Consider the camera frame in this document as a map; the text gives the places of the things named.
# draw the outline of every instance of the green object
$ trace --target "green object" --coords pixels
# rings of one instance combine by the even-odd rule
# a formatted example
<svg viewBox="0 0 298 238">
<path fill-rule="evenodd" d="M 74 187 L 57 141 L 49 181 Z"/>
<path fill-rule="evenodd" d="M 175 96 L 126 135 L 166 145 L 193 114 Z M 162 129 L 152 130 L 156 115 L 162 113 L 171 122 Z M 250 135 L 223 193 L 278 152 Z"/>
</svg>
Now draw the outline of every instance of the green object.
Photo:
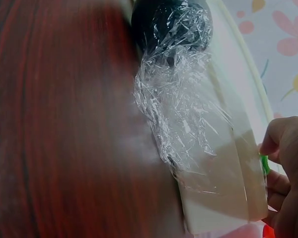
<svg viewBox="0 0 298 238">
<path fill-rule="evenodd" d="M 264 172 L 267 175 L 270 172 L 270 168 L 268 166 L 268 156 L 267 155 L 261 155 L 260 157 L 261 157 L 261 160 L 262 160 Z"/>
</svg>

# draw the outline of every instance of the floral wallpaper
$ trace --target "floral wallpaper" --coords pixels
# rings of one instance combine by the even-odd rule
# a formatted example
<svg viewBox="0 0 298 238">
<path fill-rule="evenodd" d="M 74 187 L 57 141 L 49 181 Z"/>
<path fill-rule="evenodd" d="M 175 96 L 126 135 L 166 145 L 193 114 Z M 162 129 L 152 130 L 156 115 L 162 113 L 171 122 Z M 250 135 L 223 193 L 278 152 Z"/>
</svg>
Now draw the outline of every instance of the floral wallpaper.
<svg viewBox="0 0 298 238">
<path fill-rule="evenodd" d="M 223 0 L 253 55 L 275 117 L 298 116 L 298 0 Z"/>
</svg>

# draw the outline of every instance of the clear plastic film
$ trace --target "clear plastic film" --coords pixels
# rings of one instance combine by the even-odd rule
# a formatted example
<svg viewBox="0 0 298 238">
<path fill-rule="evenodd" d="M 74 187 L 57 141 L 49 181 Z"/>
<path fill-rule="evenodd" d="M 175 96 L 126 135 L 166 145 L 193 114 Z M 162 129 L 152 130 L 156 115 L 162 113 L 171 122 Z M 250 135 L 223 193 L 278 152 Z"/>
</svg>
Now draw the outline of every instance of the clear plastic film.
<svg viewBox="0 0 298 238">
<path fill-rule="evenodd" d="M 238 179 L 243 167 L 238 147 L 249 146 L 252 132 L 238 131 L 232 118 L 242 105 L 209 49 L 209 8 L 187 0 L 164 1 L 150 29 L 145 32 L 135 98 L 148 118 L 160 157 L 187 189 L 238 193 L 244 187 Z M 246 161 L 245 169 L 252 170 L 252 163 Z"/>
</svg>

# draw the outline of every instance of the black object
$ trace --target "black object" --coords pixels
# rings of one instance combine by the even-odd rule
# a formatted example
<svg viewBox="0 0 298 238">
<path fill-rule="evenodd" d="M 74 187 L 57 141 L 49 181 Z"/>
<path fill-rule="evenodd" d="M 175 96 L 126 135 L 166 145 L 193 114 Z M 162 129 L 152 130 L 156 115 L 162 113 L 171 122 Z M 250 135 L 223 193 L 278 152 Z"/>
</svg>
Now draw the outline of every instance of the black object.
<svg viewBox="0 0 298 238">
<path fill-rule="evenodd" d="M 142 49 L 187 45 L 204 51 L 212 36 L 212 18 L 204 0 L 138 0 L 132 16 L 134 37 Z"/>
</svg>

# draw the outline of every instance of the human hand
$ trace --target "human hand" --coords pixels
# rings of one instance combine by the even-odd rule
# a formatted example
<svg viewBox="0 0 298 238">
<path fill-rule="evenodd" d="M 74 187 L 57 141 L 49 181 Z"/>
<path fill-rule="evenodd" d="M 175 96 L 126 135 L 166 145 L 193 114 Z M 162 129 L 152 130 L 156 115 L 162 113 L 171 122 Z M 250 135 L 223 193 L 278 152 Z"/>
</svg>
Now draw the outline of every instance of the human hand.
<svg viewBox="0 0 298 238">
<path fill-rule="evenodd" d="M 267 175 L 268 204 L 276 211 L 269 211 L 263 221 L 274 228 L 276 238 L 298 238 L 298 117 L 273 120 L 260 153 L 287 174 Z"/>
</svg>

